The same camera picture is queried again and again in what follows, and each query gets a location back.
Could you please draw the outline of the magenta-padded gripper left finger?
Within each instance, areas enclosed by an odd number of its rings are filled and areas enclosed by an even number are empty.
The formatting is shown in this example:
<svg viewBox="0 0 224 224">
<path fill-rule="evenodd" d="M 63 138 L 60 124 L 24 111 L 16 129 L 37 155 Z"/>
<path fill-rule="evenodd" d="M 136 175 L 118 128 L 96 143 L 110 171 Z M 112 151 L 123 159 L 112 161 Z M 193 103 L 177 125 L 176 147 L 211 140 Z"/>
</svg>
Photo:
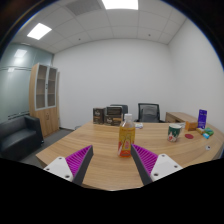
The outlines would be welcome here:
<svg viewBox="0 0 224 224">
<path fill-rule="evenodd" d="M 81 186 L 92 157 L 93 146 L 89 145 L 67 157 L 57 157 L 44 170 Z"/>
</svg>

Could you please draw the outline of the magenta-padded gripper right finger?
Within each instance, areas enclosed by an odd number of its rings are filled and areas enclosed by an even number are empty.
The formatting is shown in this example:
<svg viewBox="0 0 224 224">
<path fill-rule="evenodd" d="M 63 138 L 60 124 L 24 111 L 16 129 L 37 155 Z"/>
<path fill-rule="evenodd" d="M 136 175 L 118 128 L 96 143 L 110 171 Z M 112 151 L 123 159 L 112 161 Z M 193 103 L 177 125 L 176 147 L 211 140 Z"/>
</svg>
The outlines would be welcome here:
<svg viewBox="0 0 224 224">
<path fill-rule="evenodd" d="M 131 145 L 131 155 L 143 185 L 148 185 L 182 169 L 182 167 L 168 155 L 157 155 L 135 144 Z"/>
</svg>

